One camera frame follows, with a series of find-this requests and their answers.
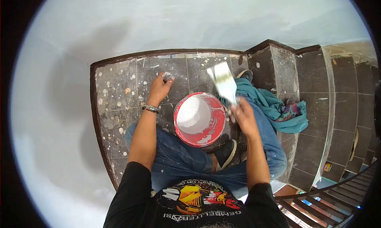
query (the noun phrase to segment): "teal cloth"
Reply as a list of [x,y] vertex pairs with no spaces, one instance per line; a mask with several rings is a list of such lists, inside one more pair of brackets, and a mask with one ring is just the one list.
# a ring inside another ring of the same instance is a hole
[[[287,121],[275,121],[279,118],[290,117],[292,110],[285,111],[286,105],[270,91],[255,88],[245,78],[235,78],[237,84],[237,95],[243,96],[249,103],[257,105],[267,116],[271,125],[277,130],[285,133],[299,133],[308,126],[306,102],[297,103],[299,115]],[[228,107],[228,101],[219,97],[222,104]]]

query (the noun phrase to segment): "bracelet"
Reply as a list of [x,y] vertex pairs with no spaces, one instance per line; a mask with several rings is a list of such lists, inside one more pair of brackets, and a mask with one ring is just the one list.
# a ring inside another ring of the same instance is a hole
[[142,107],[142,110],[148,110],[148,111],[151,111],[151,112],[155,112],[155,113],[159,113],[159,108],[158,107],[154,107],[154,106],[151,106],[151,105],[144,105]]

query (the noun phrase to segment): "staircase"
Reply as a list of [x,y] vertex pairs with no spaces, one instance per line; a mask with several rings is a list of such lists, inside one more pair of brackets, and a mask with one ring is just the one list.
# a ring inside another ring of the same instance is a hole
[[275,197],[290,227],[344,227],[361,203],[374,178],[377,163],[350,179],[311,192]]
[[[333,51],[329,46],[295,50],[265,40],[244,52],[158,50],[93,63],[90,93],[94,126],[114,187],[118,187],[128,159],[124,132],[139,120],[156,72],[173,70],[178,77],[178,86],[173,86],[174,93],[161,104],[163,113],[157,121],[158,126],[174,133],[173,105],[195,91],[215,94],[206,68],[208,62],[221,60],[227,61],[233,75],[252,70],[255,87],[265,88],[283,101],[307,103],[308,127],[298,134],[277,133],[287,157],[279,182],[309,192],[321,176],[340,182],[345,171],[359,173],[361,166],[371,165],[380,152],[373,125],[374,85],[379,72],[357,57],[357,53]],[[234,163],[239,163],[245,159],[245,137],[231,122],[226,122],[223,135],[213,145],[203,149],[211,152],[229,139],[238,142]],[[323,170],[326,162],[331,164],[329,172]]]

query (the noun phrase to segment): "sneaker sole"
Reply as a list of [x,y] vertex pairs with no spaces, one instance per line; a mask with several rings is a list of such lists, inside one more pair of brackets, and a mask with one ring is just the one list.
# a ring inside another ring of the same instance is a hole
[[230,162],[232,161],[234,155],[236,154],[236,150],[237,150],[237,141],[236,141],[235,139],[232,139],[232,141],[234,142],[233,150],[232,150],[232,152],[230,153],[229,158],[227,158],[227,160],[225,161],[224,165],[222,165],[221,170],[224,169],[224,168],[226,168],[226,166],[227,166],[228,164],[230,164]]
[[244,71],[240,72],[236,78],[240,78],[246,71],[251,71],[250,69],[245,69]]

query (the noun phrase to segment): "patterned cloth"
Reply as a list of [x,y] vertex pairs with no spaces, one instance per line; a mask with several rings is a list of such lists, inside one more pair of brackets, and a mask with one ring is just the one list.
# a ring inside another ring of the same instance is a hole
[[[257,105],[267,116],[271,125],[285,133],[299,133],[308,126],[306,102],[286,102],[286,105],[270,91],[255,88],[245,78],[235,78],[237,96],[243,96],[249,103]],[[226,99],[219,97],[222,104],[228,107]]]

